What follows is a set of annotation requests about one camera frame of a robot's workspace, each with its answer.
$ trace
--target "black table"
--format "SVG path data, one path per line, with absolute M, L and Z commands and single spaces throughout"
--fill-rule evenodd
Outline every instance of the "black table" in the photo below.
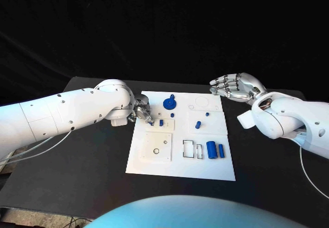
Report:
M 103 79 L 73 78 L 65 91 L 94 87 Z M 210 93 L 207 85 L 127 81 L 142 90 Z M 278 90 L 303 98 L 299 91 Z M 94 219 L 126 203 L 148 197 L 188 194 L 233 200 L 266 209 L 311 227 L 328 227 L 329 200 L 302 171 L 299 147 L 272 140 L 257 128 L 246 130 L 237 116 L 247 104 L 223 99 L 237 181 L 126 173 L 135 124 L 110 121 L 77 130 L 42 156 L 22 161 L 0 191 L 0 206 Z M 55 137 L 35 150 L 42 152 Z M 303 151 L 305 168 L 316 186 L 329 194 L 329 160 Z

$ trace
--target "floor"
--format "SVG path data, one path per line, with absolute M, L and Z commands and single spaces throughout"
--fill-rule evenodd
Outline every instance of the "floor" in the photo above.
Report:
M 24 151 L 26 151 L 26 147 L 18 149 L 13 153 L 13 155 L 21 154 Z M 18 163 L 12 163 L 6 165 L 2 169 L 0 174 L 6 174 L 15 171 Z M 63 228 L 67 224 L 71 222 L 71 217 L 63 216 L 63 215 L 54 215 L 47 214 L 41 212 L 34 211 L 25 211 L 18 209 L 9 209 L 5 213 L 3 218 L 0 218 L 0 221 L 16 223 L 18 225 L 24 226 L 41 226 L 45 228 Z M 75 227 L 75 225 L 80 225 L 80 227 L 84 227 L 90 222 L 81 218 L 74 218 L 74 220 L 78 219 L 75 222 L 73 222 L 71 228 Z

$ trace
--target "white board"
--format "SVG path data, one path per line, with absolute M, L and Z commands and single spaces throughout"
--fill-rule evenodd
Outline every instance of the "white board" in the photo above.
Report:
M 155 122 L 156 125 L 151 126 L 145 123 L 145 120 L 138 119 L 126 172 L 236 181 L 220 96 L 152 91 L 143 91 L 142 93 L 151 100 L 151 115 L 155 119 L 164 119 L 165 125 L 159 127 L 158 120 Z M 174 110 L 166 110 L 164 108 L 164 100 L 172 94 L 175 95 L 178 106 Z M 195 128 L 197 121 L 202 122 L 200 129 Z M 184 140 L 192 141 L 192 147 L 191 143 L 184 146 Z M 218 153 L 218 144 L 223 144 L 226 158 L 208 158 L 208 141 L 217 143 Z M 188 154 L 189 156 L 194 155 L 194 158 L 184 157 L 184 148 L 189 148 Z

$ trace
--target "small blue part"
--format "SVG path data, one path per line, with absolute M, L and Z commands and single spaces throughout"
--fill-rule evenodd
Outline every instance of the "small blue part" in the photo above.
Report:
M 218 149 L 220 149 L 220 157 L 226 158 L 223 144 L 218 145 Z
M 164 101 L 164 107 L 168 110 L 172 110 L 177 108 L 177 100 L 174 94 L 171 95 L 171 98 L 165 99 Z
M 197 122 L 197 126 L 195 126 L 197 129 L 201 128 L 201 121 Z
M 217 144 L 214 141 L 207 142 L 207 150 L 208 150 L 208 158 L 217 159 L 218 158 L 218 151 L 217 151 Z

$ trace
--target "blue object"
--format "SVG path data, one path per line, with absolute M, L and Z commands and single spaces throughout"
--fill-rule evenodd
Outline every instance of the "blue object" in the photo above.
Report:
M 158 196 L 116 208 L 86 228 L 306 228 L 243 203 L 201 196 Z
M 164 101 L 164 107 L 168 110 L 172 110 L 177 108 L 177 100 L 174 94 L 171 95 L 171 98 L 165 99 Z
M 226 158 L 223 144 L 218 145 L 218 149 L 220 149 L 220 157 Z
M 214 141 L 207 142 L 207 150 L 208 150 L 208 158 L 210 159 L 218 158 L 217 144 Z
M 201 121 L 197 122 L 197 126 L 195 126 L 197 129 L 201 128 Z

